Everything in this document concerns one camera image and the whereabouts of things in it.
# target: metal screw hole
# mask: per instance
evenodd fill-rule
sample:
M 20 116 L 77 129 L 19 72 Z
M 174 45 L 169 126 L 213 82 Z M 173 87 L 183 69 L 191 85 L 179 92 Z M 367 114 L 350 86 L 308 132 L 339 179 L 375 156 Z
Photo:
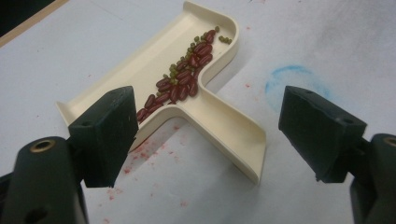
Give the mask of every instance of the metal screw hole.
M 50 140 L 50 139 L 43 140 L 43 141 L 35 143 L 30 148 L 30 151 L 34 152 L 34 153 L 39 153 L 39 152 L 46 151 L 46 150 L 52 148 L 53 146 L 55 146 L 55 141 L 54 140 Z

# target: cream plastic tray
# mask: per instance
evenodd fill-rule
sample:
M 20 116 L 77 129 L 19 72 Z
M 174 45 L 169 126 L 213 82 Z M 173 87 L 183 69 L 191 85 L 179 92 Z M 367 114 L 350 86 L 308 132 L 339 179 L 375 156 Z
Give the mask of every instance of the cream plastic tray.
M 213 60 L 198 79 L 195 97 L 177 105 L 166 105 L 139 125 L 131 150 L 137 148 L 164 122 L 181 117 L 190 122 L 254 183 L 259 183 L 265 151 L 265 132 L 252 119 L 226 104 L 205 88 L 205 85 L 235 56 L 238 50 L 237 23 L 218 12 L 185 2 L 182 13 L 99 82 L 64 104 L 57 102 L 64 121 L 70 125 L 106 92 L 118 87 L 133 86 L 136 109 L 143 107 L 148 96 L 157 91 L 155 83 L 166 73 L 169 64 L 185 54 L 195 36 L 220 27 L 219 35 L 233 40 L 231 45 L 217 39 L 213 44 Z

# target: white table surface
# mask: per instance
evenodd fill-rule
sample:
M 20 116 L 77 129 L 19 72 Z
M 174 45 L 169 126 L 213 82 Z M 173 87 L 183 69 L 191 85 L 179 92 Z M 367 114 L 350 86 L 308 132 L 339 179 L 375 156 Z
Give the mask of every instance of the white table surface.
M 233 61 L 208 85 L 267 132 L 254 185 L 183 119 L 132 153 L 114 189 L 84 189 L 91 223 L 353 223 L 349 176 L 325 185 L 277 128 L 286 84 L 396 134 L 396 2 L 196 0 L 233 17 Z M 70 0 L 0 48 L 0 175 L 37 138 L 69 136 L 68 102 L 157 34 L 183 1 Z

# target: red stain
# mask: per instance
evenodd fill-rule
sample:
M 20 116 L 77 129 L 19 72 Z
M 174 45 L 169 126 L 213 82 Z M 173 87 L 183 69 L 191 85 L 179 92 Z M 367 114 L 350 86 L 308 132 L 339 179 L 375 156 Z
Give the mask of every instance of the red stain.
M 122 189 L 116 189 L 116 193 L 117 194 L 121 194 L 121 193 L 123 193 L 123 190 Z
M 128 175 L 129 173 L 131 173 L 132 167 L 131 166 L 127 166 L 123 169 L 123 172 Z
M 180 207 L 187 207 L 189 205 L 186 201 L 181 200 L 180 201 Z
M 144 153 L 144 152 L 142 152 L 142 153 L 140 153 L 140 158 L 148 160 L 149 159 L 149 155 Z
M 115 188 L 115 189 L 108 189 L 108 190 L 107 190 L 108 199 L 109 199 L 110 201 L 112 201 L 112 200 L 115 199 L 115 195 L 116 195 L 116 194 L 122 194 L 122 193 L 123 193 L 123 190 L 122 190 L 122 189 L 118 189 L 118 188 Z

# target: blue stain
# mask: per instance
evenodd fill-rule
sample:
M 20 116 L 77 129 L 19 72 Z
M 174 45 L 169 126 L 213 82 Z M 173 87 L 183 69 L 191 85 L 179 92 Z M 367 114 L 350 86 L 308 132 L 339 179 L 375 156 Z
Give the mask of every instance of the blue stain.
M 265 84 L 265 98 L 269 106 L 279 113 L 286 86 L 311 90 L 330 100 L 332 94 L 326 85 L 309 69 L 300 65 L 280 67 L 271 73 Z

